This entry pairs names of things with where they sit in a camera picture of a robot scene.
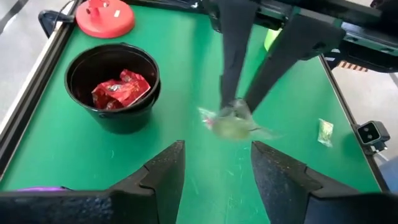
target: black bracket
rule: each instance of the black bracket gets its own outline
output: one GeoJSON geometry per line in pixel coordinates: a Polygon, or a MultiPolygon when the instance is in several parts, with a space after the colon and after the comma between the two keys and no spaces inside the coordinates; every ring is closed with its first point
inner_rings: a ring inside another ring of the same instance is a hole
{"type": "Polygon", "coordinates": [[[271,45],[246,92],[244,99],[251,112],[296,62],[331,51],[345,34],[332,17],[305,10],[294,14],[271,45]]]}
{"type": "Polygon", "coordinates": [[[212,28],[221,32],[221,24],[220,24],[220,9],[215,0],[202,0],[203,8],[206,13],[209,15],[210,24],[212,28]]]}
{"type": "Polygon", "coordinates": [[[185,143],[176,141],[107,190],[0,192],[0,223],[174,224],[184,177],[185,143]]]}
{"type": "Polygon", "coordinates": [[[334,69],[342,60],[354,65],[368,68],[381,73],[398,71],[397,57],[369,49],[353,42],[342,41],[338,49],[340,52],[327,52],[325,57],[335,60],[328,62],[330,69],[334,69]]]}
{"type": "Polygon", "coordinates": [[[54,31],[57,22],[73,23],[75,20],[73,16],[68,16],[53,10],[41,11],[39,13],[38,19],[47,38],[51,36],[51,33],[54,31]]]}
{"type": "Polygon", "coordinates": [[[253,142],[251,160],[272,224],[397,223],[398,196],[361,194],[306,164],[253,142]]]}

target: red candy wrapper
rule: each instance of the red candy wrapper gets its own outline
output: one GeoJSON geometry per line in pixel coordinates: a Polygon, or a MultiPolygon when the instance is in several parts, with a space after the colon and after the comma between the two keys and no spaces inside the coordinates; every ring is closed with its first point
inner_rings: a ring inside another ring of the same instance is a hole
{"type": "Polygon", "coordinates": [[[120,79],[122,81],[100,83],[91,92],[97,108],[112,110],[130,106],[150,90],[150,85],[142,75],[127,69],[121,72],[120,79]]]}

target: table edge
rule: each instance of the table edge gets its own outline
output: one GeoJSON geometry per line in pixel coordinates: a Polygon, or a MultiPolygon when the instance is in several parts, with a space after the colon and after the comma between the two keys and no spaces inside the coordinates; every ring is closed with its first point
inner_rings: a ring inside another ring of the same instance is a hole
{"type": "MultiPolygon", "coordinates": [[[[68,15],[74,15],[77,6],[83,1],[74,1],[68,15]]],[[[75,23],[60,24],[59,22],[57,25],[0,123],[0,181],[34,114],[75,23]]]]}
{"type": "MultiPolygon", "coordinates": [[[[327,77],[329,78],[330,84],[331,84],[333,90],[335,91],[338,101],[340,102],[340,106],[342,107],[344,114],[346,115],[347,120],[348,120],[349,124],[351,125],[351,128],[353,129],[353,132],[355,133],[355,129],[356,129],[358,123],[355,121],[354,116],[353,116],[344,96],[343,96],[343,93],[340,90],[340,87],[337,84],[335,77],[333,76],[333,74],[329,68],[329,65],[326,62],[325,57],[323,55],[321,55],[321,56],[319,56],[319,59],[321,61],[321,64],[323,65],[323,68],[325,69],[325,73],[326,73],[327,77]]],[[[384,180],[384,178],[381,174],[381,171],[380,171],[379,167],[377,166],[376,161],[374,160],[374,157],[364,153],[365,151],[371,151],[370,146],[361,145],[359,142],[358,136],[356,134],[355,134],[355,137],[356,137],[356,140],[357,140],[360,148],[362,149],[363,156],[367,160],[369,168],[371,169],[372,174],[373,174],[377,184],[379,185],[379,188],[383,192],[388,192],[389,187],[386,183],[386,180],[384,180]]]]}

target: green table surface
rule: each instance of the green table surface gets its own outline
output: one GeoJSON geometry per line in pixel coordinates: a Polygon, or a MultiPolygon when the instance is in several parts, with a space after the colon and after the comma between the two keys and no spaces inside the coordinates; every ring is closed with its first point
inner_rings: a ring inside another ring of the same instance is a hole
{"type": "MultiPolygon", "coordinates": [[[[251,168],[251,139],[219,139],[204,127],[197,110],[218,109],[221,34],[204,15],[138,6],[133,10],[136,27],[117,39],[88,37],[75,28],[0,189],[36,185],[107,189],[183,139],[185,185],[177,223],[267,223],[251,168]],[[70,99],[63,84],[68,64],[80,52],[118,42],[149,52],[159,64],[162,80],[150,123],[129,135],[101,129],[70,99]]],[[[266,54],[266,33],[263,27],[253,27],[240,95],[266,54]]],[[[283,135],[266,144],[362,192],[379,191],[319,58],[291,68],[254,119],[283,135]],[[319,118],[334,124],[333,147],[317,141],[319,118]]]]}

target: plastic wrapped candy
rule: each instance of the plastic wrapped candy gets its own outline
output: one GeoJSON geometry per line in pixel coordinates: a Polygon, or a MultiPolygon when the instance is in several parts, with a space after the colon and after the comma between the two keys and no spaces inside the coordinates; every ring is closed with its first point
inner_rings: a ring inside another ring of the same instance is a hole
{"type": "Polygon", "coordinates": [[[113,86],[117,85],[117,81],[115,80],[109,80],[104,83],[99,84],[91,93],[93,95],[93,102],[96,108],[98,109],[106,109],[106,110],[111,110],[111,109],[118,109],[118,108],[123,108],[122,104],[117,104],[114,98],[106,94],[106,87],[107,86],[113,86]]]}
{"type": "Polygon", "coordinates": [[[226,139],[246,139],[255,135],[262,139],[275,139],[279,136],[254,122],[244,100],[234,100],[219,113],[203,108],[198,109],[206,127],[216,135],[226,139]]]}
{"type": "Polygon", "coordinates": [[[331,135],[333,134],[333,124],[319,119],[318,142],[327,147],[332,147],[331,135]]]}

